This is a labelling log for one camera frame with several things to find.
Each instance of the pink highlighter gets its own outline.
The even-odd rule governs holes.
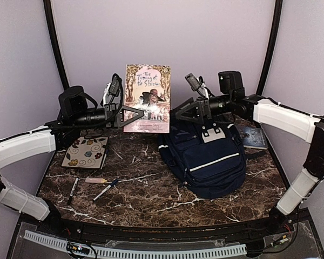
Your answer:
[[[87,182],[87,183],[106,183],[108,181],[104,178],[87,177],[87,178],[85,178],[85,182]]]

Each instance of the black pole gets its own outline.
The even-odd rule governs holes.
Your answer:
[[[47,26],[49,31],[49,37],[50,42],[52,44],[53,52],[54,52],[54,58],[56,65],[58,67],[61,83],[63,84],[64,90],[70,87],[69,81],[66,76],[66,71],[63,63],[63,59],[61,57],[60,47],[58,43],[58,38],[56,35],[56,29],[53,19],[53,11],[50,0],[43,0],[44,3],[44,12],[45,12],[45,18],[47,20]]]
[[[257,87],[257,91],[256,91],[256,94],[258,94],[260,96],[263,94],[266,79],[268,77],[268,73],[269,73],[269,69],[270,69],[270,65],[271,65],[272,56],[273,56],[274,49],[275,49],[275,43],[276,43],[276,39],[277,39],[277,33],[279,30],[279,24],[280,24],[280,18],[281,18],[282,3],[283,3],[283,0],[275,1],[274,17],[272,20],[268,48],[266,51],[264,65],[263,65],[263,68],[261,71],[261,75],[260,75],[260,79],[259,79],[259,83],[258,83],[258,87]]]

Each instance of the robotic arm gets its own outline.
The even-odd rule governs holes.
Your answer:
[[[56,121],[48,122],[29,132],[0,140],[0,170],[7,165],[31,156],[50,153],[68,148],[86,128],[120,128],[144,115],[138,109],[124,106],[122,79],[114,74],[108,86],[109,95],[118,97],[120,104],[113,104],[113,98],[103,108],[97,109],[97,103],[84,93],[81,86],[73,86],[59,96],[60,114]],[[94,108],[87,107],[89,100]],[[124,121],[124,111],[135,116]],[[62,231],[60,213],[49,202],[38,198],[14,186],[0,176],[0,203],[19,213],[26,213],[39,221],[45,221],[55,233]]]
[[[245,96],[241,74],[226,71],[218,74],[222,96],[189,99],[176,110],[177,119],[203,123],[204,117],[210,119],[217,114],[232,112],[248,121],[267,124],[292,133],[305,142],[310,149],[303,168],[284,196],[269,212],[268,231],[277,231],[300,202],[311,194],[313,188],[324,178],[324,116],[308,114],[253,94]],[[197,79],[189,74],[186,80],[192,90],[200,89]]]

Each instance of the black pen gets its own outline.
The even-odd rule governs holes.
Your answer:
[[[71,204],[72,197],[73,197],[73,193],[75,192],[76,185],[77,185],[77,182],[78,181],[79,181],[79,178],[77,177],[76,180],[75,180],[75,183],[73,184],[73,187],[72,187],[72,190],[71,190],[71,193],[70,193],[69,200],[67,201],[67,205],[70,205]]]
[[[97,195],[93,201],[96,201],[98,198],[100,198],[106,191],[109,190],[110,187],[113,187],[119,182],[119,179],[114,180],[110,185],[108,185],[99,195]]]

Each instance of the book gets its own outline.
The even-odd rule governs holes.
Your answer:
[[[169,133],[171,68],[164,65],[127,65],[125,102],[144,116],[124,127],[124,132]],[[125,111],[124,119],[135,114]]]
[[[107,154],[108,137],[80,137],[67,149],[62,167],[102,169]]]
[[[268,144],[262,128],[253,128],[247,126],[236,125],[242,143],[247,148],[267,149]]]

